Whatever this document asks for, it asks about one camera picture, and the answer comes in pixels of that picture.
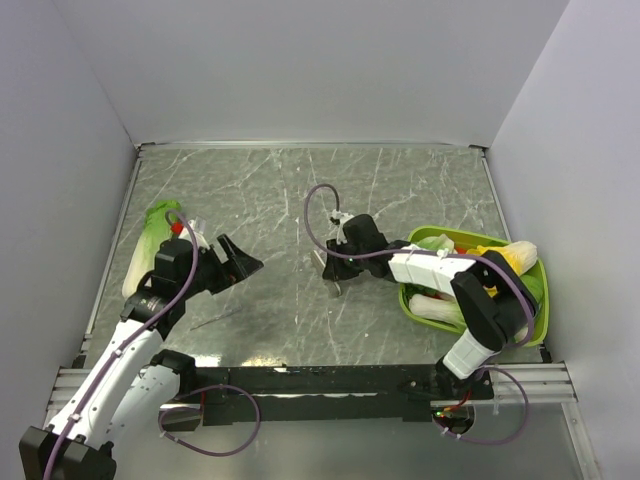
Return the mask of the beige remote control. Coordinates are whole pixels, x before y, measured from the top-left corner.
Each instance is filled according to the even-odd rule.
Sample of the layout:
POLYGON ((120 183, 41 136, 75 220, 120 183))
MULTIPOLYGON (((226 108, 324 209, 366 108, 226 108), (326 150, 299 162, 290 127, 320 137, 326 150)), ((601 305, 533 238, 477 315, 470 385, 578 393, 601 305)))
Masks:
POLYGON ((313 249, 310 253, 311 264, 322 280, 324 286, 326 287, 328 294, 331 298, 338 298, 342 295, 342 290, 340 285, 332 279, 329 275, 329 270, 327 269, 326 260, 320 255, 320 253, 313 249))

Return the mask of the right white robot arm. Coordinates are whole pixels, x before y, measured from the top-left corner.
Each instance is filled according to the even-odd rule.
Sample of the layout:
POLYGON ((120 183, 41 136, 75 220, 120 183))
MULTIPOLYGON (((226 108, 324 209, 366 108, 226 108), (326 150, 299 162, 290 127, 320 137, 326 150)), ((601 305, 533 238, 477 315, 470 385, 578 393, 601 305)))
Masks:
POLYGON ((346 281, 368 272, 452 299, 441 300, 439 313, 459 313, 463 333, 435 366, 435 381, 444 396, 465 394, 490 358, 533 327, 538 301, 502 253, 459 254, 390 242, 368 214, 335 210, 330 221, 338 232, 326 242, 325 280, 346 281))

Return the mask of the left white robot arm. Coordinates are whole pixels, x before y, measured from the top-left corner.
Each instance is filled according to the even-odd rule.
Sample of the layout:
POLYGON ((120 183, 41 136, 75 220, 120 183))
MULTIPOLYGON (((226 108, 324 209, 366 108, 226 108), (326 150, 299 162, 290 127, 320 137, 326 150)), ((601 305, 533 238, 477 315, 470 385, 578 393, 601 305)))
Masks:
POLYGON ((199 236, 161 244, 154 267, 130 296, 104 352, 66 405, 19 442, 28 479, 112 479, 126 438, 160 407, 192 398, 193 357, 161 346, 191 297, 220 293, 259 271, 262 261, 218 238, 220 260, 199 236))

